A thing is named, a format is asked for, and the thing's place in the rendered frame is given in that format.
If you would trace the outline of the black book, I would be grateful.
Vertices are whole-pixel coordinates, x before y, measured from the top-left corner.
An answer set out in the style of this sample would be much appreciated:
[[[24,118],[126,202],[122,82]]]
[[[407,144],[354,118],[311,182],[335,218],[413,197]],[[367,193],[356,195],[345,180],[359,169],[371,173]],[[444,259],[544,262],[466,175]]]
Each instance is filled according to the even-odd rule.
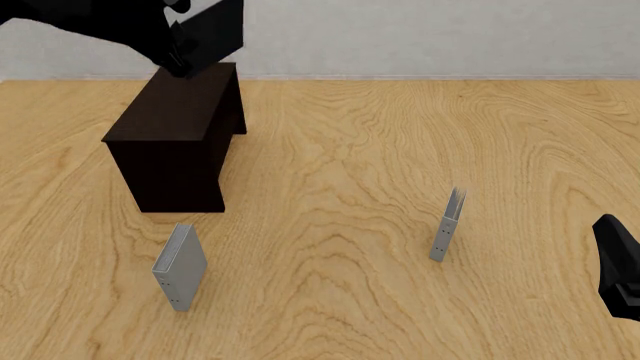
[[[221,0],[181,23],[181,55],[189,77],[220,62],[244,45],[244,0]]]

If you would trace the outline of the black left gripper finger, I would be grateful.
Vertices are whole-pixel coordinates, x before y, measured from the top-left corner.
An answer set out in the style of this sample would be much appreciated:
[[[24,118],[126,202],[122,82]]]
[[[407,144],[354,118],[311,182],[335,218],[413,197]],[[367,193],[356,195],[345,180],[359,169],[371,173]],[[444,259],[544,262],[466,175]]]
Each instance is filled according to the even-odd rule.
[[[167,27],[161,41],[165,53],[163,68],[174,77],[186,77],[193,68],[186,56],[197,47],[197,41],[177,21]]]

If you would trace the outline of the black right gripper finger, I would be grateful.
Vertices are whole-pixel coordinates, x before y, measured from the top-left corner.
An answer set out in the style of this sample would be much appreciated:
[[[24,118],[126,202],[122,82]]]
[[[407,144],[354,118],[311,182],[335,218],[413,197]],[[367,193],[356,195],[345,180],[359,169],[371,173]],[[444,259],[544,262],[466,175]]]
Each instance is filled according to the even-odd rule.
[[[640,282],[640,242],[614,215],[602,215],[593,225],[600,264],[600,288]]]

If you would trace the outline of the dark wooden cabinet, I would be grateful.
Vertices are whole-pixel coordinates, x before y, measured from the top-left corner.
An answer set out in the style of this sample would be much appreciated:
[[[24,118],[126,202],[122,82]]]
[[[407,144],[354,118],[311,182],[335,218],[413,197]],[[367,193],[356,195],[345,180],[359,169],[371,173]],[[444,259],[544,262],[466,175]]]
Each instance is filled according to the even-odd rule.
[[[236,65],[219,62],[192,78],[157,71],[102,141],[141,212],[216,213],[230,142],[246,132]]]

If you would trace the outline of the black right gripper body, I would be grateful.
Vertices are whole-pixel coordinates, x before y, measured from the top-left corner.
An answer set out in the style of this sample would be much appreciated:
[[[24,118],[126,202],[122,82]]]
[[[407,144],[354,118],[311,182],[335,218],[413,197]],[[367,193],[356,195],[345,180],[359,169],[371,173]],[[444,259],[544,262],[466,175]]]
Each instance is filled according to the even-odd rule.
[[[640,321],[640,284],[613,284],[598,293],[612,317]]]

